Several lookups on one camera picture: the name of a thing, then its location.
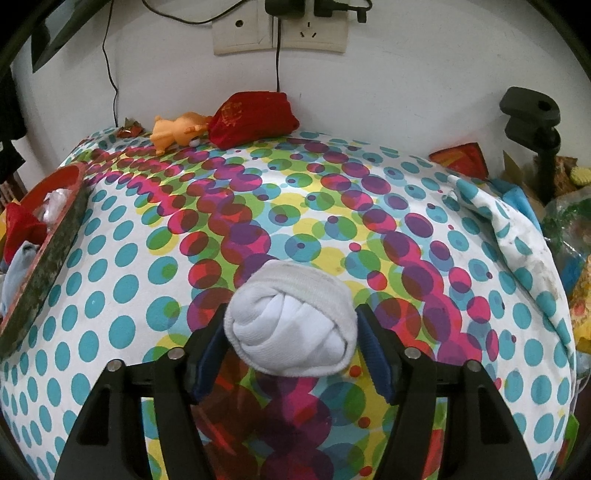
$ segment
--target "wall socket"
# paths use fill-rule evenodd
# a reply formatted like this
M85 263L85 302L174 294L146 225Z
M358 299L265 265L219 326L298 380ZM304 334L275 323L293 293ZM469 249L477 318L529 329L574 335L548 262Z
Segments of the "wall socket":
M246 2L212 24L213 53L273 48L273 19L265 12L265 0Z
M334 12L331 18L314 16L314 0L306 0L306 14L297 20L281 20L281 47L328 50L344 53L349 38L348 12ZM273 38L277 46L277 35Z

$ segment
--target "power cord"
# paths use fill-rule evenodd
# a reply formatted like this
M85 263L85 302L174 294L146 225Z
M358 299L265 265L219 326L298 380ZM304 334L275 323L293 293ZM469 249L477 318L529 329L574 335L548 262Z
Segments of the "power cord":
M155 13L156 15L159 15L161 17L169 18L170 20L175 20L177 22L184 23L185 25L205 25L206 23L210 23L210 22L216 21L216 20L218 20L218 19L220 19L222 17L225 17L226 15L228 15L228 13L234 11L239 6L245 4L246 2L249 2L249 1L250 0L240 0L238 3L232 5L230 8L228 8L226 11L220 13L219 15L216 15L215 17L209 18L208 20L201 20L201 21L185 20L184 18L175 17L174 15L170 15L170 14L165 14L163 12L160 12L160 11L156 10L146 0L142 0L142 3L152 13Z
M281 52L281 18L277 19L277 53L275 55L275 72L277 74L277 92L281 91L279 82L279 54Z
M115 3L115 0L111 0L111 6L109 7L109 18L107 19L107 28L105 30L105 37L103 38L103 55L105 56L105 61L107 64L107 73L109 74L109 81L111 82L111 86L113 87L113 90L115 91L115 96L113 97L113 119L115 120L115 126L118 127L119 122L117 120L116 103L117 103L117 97L119 96L119 89L117 88L117 85L113 81L113 76L111 75L111 65L109 64L109 57L107 55L107 51L105 50L105 42L107 40L107 35L109 34L109 27L111 26L111 18L113 17L113 4L114 3Z

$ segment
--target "charger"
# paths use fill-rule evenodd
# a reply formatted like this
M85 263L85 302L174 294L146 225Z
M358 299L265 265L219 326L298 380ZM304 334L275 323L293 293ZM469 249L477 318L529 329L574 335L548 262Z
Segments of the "charger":
M306 0L265 0L265 10L284 20L302 18L306 12Z
M357 21L359 23L367 23L368 11L370 11L374 4L372 0L365 0L368 3L367 7L352 7L348 4L336 2L335 0L314 0L314 15L316 17L330 18L333 12L357 12Z

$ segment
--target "polka dot bedsheet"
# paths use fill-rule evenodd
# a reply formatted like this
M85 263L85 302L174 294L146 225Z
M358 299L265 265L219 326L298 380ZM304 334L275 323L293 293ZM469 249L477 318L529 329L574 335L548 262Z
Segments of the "polka dot bedsheet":
M540 234L481 182L397 150L299 132L228 151L156 157L113 130L86 162L84 223L25 341L0 363L2 412L27 462L51 479L105 364L182 346L271 258L336 275L355 304L438 361L481 361L550 476L573 389L566 299ZM166 479L150 400L154 478ZM218 478L371 478L396 408L357 353L328 378L260 374L232 352L193 416ZM437 478L440 400L424 477Z

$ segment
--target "red package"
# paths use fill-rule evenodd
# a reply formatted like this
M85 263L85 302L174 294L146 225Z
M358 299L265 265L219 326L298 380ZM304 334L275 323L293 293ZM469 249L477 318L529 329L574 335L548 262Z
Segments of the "red package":
M217 111L209 140L221 150L261 138L281 137L300 126L285 93L239 92Z
M41 245L47 236L47 225L37 220L31 212L17 203L6 205L6 244L4 261L10 265L14 254L27 240Z

